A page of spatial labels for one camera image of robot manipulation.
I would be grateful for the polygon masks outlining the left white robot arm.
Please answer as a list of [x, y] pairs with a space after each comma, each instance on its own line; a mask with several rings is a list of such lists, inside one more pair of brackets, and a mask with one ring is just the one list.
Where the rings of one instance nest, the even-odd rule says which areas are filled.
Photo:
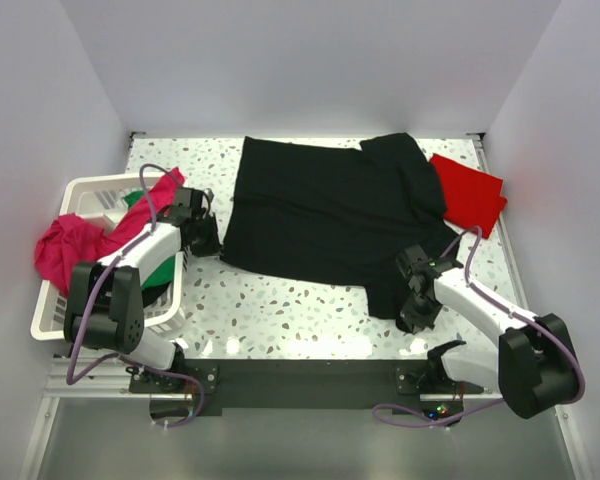
[[145, 327], [142, 284], [182, 251], [220, 251], [216, 217], [159, 221], [111, 255], [81, 262], [72, 272], [63, 334], [72, 344], [66, 383], [73, 385], [103, 362], [119, 358], [149, 371], [169, 371], [177, 346]]

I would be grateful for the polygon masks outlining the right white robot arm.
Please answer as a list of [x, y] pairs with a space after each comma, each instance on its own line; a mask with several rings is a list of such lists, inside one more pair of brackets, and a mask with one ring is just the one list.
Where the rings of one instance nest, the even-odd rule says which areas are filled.
[[539, 316], [505, 300], [468, 275], [460, 264], [429, 261], [403, 271], [405, 302], [397, 327], [410, 334], [434, 327], [447, 307], [492, 344], [473, 350], [449, 342], [430, 356], [437, 372], [501, 395], [516, 415], [529, 419], [585, 393], [585, 379], [569, 329], [553, 314]]

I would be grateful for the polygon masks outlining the black t-shirt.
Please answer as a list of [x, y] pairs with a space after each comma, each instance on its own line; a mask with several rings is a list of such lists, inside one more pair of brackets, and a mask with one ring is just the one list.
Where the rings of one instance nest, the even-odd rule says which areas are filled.
[[438, 258], [456, 233], [441, 182], [416, 140], [396, 133], [328, 148], [245, 138], [223, 262], [253, 273], [360, 286], [370, 316], [401, 317], [396, 258]]

